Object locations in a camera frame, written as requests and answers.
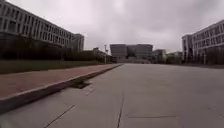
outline pavement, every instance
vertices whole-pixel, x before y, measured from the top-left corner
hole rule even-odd
[[[224,70],[126,64],[0,116],[1,128],[223,128]]]
[[[86,66],[71,69],[34,71],[0,75],[0,99],[14,94],[40,88],[52,83],[69,80],[92,72],[101,71],[115,65]]]

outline walkway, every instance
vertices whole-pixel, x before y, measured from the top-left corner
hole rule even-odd
[[[223,128],[224,70],[123,65],[0,117],[2,128]]]

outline grass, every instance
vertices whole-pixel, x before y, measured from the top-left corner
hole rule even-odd
[[[0,60],[0,74],[65,69],[99,64],[101,63],[97,61]]]

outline sky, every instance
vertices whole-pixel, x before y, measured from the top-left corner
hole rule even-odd
[[[85,36],[85,49],[152,44],[181,51],[181,37],[224,19],[223,0],[8,0]]]

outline curb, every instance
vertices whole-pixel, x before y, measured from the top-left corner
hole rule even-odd
[[[76,83],[80,83],[82,81],[85,81],[87,79],[91,79],[93,77],[96,77],[100,74],[103,74],[107,71],[110,71],[114,68],[117,68],[121,65],[116,65],[108,69],[104,69],[97,72],[91,72],[86,75],[81,75],[75,78],[71,78],[69,80],[60,81],[57,83],[49,84],[44,87],[39,87],[36,89],[24,91],[21,93],[13,94],[8,97],[0,98],[0,115],[4,114],[6,112],[9,112],[11,110],[14,110],[18,107],[24,106],[26,104],[32,103],[36,100],[39,100],[41,98],[44,98],[48,95],[51,95],[53,93],[59,92],[62,89],[65,89],[69,86],[72,86]]]

